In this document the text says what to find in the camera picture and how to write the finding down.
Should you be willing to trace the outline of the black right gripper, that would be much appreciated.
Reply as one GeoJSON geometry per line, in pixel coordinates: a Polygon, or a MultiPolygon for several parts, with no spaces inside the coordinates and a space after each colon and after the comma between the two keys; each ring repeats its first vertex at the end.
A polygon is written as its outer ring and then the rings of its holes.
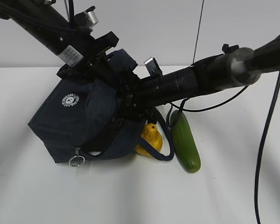
{"type": "Polygon", "coordinates": [[[129,119],[140,122],[145,119],[148,123],[154,123],[152,109],[143,109],[139,106],[139,98],[136,91],[140,78],[133,71],[125,67],[120,73],[122,84],[118,90],[118,99],[121,99],[116,113],[116,119],[129,119]]]}

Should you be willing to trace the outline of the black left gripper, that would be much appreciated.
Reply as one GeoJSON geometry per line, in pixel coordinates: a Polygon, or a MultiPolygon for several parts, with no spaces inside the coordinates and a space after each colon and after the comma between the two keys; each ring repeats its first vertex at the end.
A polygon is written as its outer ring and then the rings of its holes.
{"type": "Polygon", "coordinates": [[[81,76],[92,64],[105,55],[105,52],[112,47],[116,47],[119,38],[110,31],[109,33],[93,38],[91,35],[76,39],[58,55],[65,63],[59,69],[57,75],[65,76],[81,76]]]}

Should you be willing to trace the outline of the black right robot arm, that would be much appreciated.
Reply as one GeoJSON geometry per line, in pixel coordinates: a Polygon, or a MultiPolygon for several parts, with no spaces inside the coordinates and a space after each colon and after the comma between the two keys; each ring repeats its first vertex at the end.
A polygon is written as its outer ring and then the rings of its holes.
{"type": "Polygon", "coordinates": [[[129,91],[119,107],[124,118],[138,120],[149,115],[154,107],[250,86],[262,74],[279,71],[280,35],[257,49],[224,44],[222,54],[166,75],[153,57],[145,61],[145,66],[149,77],[133,76],[128,82],[129,91]]]}

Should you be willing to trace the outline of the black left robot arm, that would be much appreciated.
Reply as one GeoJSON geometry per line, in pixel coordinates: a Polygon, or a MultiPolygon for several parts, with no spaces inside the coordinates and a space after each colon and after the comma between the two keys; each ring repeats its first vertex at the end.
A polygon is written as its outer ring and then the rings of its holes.
{"type": "Polygon", "coordinates": [[[94,38],[91,33],[98,23],[95,6],[76,14],[69,1],[69,19],[53,8],[53,0],[0,0],[0,19],[13,20],[49,51],[64,66],[59,77],[111,78],[115,71],[108,63],[106,51],[115,47],[118,37],[110,31],[94,38]]]}

